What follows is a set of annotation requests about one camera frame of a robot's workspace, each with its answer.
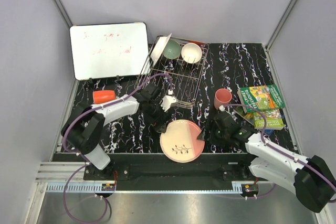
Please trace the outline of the wire dish rack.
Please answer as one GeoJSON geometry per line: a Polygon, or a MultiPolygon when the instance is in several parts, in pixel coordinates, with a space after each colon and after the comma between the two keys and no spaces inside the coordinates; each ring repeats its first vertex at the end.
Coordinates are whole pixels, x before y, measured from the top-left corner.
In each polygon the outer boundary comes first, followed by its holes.
{"type": "Polygon", "coordinates": [[[201,83],[201,76],[203,75],[204,63],[208,54],[209,44],[199,41],[191,41],[186,39],[174,38],[171,40],[177,41],[181,49],[188,43],[195,43],[200,46],[202,50],[201,60],[197,63],[190,64],[182,59],[180,56],[176,59],[167,59],[161,54],[157,63],[153,66],[153,61],[150,54],[157,43],[159,35],[154,40],[143,68],[137,78],[135,86],[141,85],[147,78],[153,76],[149,82],[153,83],[161,94],[160,98],[167,95],[169,89],[173,90],[174,96],[178,99],[179,108],[190,109],[194,106],[198,98],[198,90],[201,83]]]}

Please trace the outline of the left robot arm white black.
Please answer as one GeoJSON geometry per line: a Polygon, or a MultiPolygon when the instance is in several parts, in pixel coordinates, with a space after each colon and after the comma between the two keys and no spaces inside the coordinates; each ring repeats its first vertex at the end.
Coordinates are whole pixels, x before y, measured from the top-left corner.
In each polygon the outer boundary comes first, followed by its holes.
{"type": "Polygon", "coordinates": [[[166,132],[171,119],[168,110],[177,104],[177,98],[171,90],[162,98],[159,97],[160,93],[157,86],[149,83],[144,89],[113,101],[77,106],[61,130],[64,143],[70,143],[76,152],[91,163],[99,178],[109,179],[113,175],[111,158],[99,144],[103,128],[124,116],[141,112],[156,132],[166,132]]]}

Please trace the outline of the green ceramic bowl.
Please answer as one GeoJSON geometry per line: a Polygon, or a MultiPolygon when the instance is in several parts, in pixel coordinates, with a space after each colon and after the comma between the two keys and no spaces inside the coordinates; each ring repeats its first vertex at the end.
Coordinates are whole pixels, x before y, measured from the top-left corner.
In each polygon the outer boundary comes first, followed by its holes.
{"type": "Polygon", "coordinates": [[[167,59],[176,59],[180,56],[181,46],[175,40],[169,40],[163,50],[163,56],[167,59]]]}

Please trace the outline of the pink cream floral plate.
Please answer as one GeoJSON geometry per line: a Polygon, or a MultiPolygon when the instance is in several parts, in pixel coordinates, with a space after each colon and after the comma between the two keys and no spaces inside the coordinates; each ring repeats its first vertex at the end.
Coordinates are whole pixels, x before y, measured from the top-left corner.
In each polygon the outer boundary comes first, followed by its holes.
{"type": "Polygon", "coordinates": [[[205,142],[197,137],[201,129],[189,120],[175,120],[168,124],[160,135],[160,146],[164,155],[177,163],[189,163],[203,152],[205,142]]]}

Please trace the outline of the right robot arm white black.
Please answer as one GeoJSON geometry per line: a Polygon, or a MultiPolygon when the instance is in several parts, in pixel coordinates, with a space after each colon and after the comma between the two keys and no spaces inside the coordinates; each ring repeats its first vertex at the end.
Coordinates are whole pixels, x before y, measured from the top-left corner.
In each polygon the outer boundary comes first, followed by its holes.
{"type": "Polygon", "coordinates": [[[239,126],[227,112],[217,113],[203,129],[189,120],[175,120],[160,128],[159,134],[164,155],[175,162],[196,160],[206,142],[230,143],[254,157],[238,167],[242,179],[266,179],[292,192],[313,212],[335,202],[335,177],[321,157],[293,153],[257,130],[239,126]]]}

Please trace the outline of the large white plate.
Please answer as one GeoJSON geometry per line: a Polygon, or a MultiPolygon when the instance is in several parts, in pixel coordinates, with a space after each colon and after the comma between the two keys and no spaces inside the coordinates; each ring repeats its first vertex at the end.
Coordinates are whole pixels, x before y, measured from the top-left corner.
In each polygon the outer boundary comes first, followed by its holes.
{"type": "Polygon", "coordinates": [[[169,42],[172,34],[169,34],[168,36],[160,36],[157,43],[155,44],[151,54],[150,58],[153,61],[153,66],[157,63],[159,60],[161,54],[163,53],[163,50],[165,49],[167,43],[169,42]]]}

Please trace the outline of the small white bowl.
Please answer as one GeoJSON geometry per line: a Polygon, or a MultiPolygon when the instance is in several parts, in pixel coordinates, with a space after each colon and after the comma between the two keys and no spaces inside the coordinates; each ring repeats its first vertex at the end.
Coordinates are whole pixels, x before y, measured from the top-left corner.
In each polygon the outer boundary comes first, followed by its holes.
{"type": "Polygon", "coordinates": [[[197,44],[188,43],[182,47],[181,56],[187,63],[194,64],[201,60],[202,50],[197,44]]]}

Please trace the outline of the orange mug white inside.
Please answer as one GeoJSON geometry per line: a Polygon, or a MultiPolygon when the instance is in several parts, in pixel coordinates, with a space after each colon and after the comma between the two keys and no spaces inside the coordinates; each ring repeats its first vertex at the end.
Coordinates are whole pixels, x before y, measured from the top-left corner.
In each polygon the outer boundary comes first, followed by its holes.
{"type": "Polygon", "coordinates": [[[115,92],[113,90],[99,90],[92,93],[93,103],[102,104],[116,99],[115,92]]]}

